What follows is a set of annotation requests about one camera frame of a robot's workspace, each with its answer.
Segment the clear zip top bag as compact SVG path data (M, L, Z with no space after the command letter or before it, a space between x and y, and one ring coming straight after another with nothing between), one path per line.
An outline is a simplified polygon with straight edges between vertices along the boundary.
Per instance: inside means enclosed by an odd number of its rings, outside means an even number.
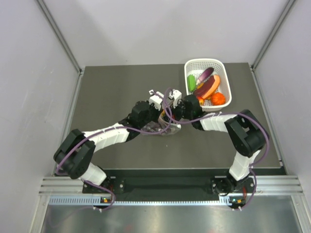
M178 131L181 130L181 125L180 124L175 124L175 123L172 123L172 122L169 122L169 118L167 118L167 116L165 116L164 118L161 118L159 117L158 119L158 123L162 124L162 125L165 125L166 128L166 132L163 133L163 134L160 134L160 135L163 135L163 136L166 136L166 135L173 135L175 133L177 133ZM147 135L151 135L151 134L148 134L146 133L143 129L144 127L142 128L142 131L144 134L147 134Z

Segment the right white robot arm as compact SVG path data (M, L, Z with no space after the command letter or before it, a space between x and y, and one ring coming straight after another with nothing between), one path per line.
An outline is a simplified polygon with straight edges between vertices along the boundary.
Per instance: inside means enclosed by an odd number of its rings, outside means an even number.
M185 124L201 131L227 133L236 150L234 161L229 169L227 187L232 192L240 191L244 180L249 176L255 159L266 147L263 156L270 149L270 137L255 116L247 109L236 113L209 113L203 111L195 95L187 95L168 107L173 120L178 123L185 119Z

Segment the red yellow fake mango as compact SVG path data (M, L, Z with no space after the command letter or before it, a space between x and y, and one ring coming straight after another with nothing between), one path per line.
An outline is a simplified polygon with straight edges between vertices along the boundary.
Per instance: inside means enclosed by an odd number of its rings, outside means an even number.
M202 98L202 97L197 97L197 99L198 99L199 104L200 104L201 106L204 106L204 105L205 105L205 99L204 99L204 98Z

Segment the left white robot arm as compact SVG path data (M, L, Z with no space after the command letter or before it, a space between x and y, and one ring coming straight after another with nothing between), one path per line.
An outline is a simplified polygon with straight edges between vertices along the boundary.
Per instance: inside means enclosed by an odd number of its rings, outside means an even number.
M126 118L110 127L89 132L72 130L53 157L57 163L56 174L91 182L99 192L106 192L110 180L99 166L91 163L93 154L137 137L144 126L158 119L161 104L162 101L139 101Z

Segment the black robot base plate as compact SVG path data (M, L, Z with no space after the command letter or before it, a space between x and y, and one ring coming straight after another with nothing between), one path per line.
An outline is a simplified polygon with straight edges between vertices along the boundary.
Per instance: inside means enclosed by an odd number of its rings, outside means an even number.
M227 168L108 169L103 186L117 201L207 201L222 195L245 197L255 190L249 175L229 178Z

